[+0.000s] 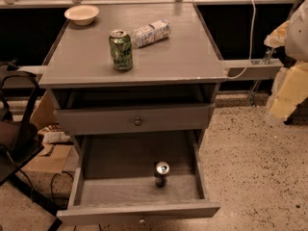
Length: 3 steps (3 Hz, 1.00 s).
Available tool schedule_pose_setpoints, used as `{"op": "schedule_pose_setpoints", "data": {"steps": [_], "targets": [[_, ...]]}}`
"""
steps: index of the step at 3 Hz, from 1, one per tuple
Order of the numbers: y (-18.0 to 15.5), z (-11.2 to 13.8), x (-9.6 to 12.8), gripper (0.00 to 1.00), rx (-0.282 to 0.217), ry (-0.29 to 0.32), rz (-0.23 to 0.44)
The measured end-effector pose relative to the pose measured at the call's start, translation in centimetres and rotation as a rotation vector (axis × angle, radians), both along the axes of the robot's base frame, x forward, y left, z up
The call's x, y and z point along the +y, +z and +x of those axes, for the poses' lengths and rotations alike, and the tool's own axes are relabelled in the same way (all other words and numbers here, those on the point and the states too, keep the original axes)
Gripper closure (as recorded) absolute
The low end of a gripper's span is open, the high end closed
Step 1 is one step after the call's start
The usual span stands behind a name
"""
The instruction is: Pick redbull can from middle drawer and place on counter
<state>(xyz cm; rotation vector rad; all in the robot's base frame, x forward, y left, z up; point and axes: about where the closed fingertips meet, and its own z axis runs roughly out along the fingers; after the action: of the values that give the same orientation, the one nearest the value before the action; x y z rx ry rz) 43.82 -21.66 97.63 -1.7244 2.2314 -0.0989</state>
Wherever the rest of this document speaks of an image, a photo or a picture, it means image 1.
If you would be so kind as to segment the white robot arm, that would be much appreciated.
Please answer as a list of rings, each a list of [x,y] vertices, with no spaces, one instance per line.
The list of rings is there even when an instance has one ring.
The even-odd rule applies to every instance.
[[[280,124],[308,98],[308,0],[266,37],[264,45],[283,46],[285,54],[295,60],[289,69],[278,71],[267,103],[266,121]]]

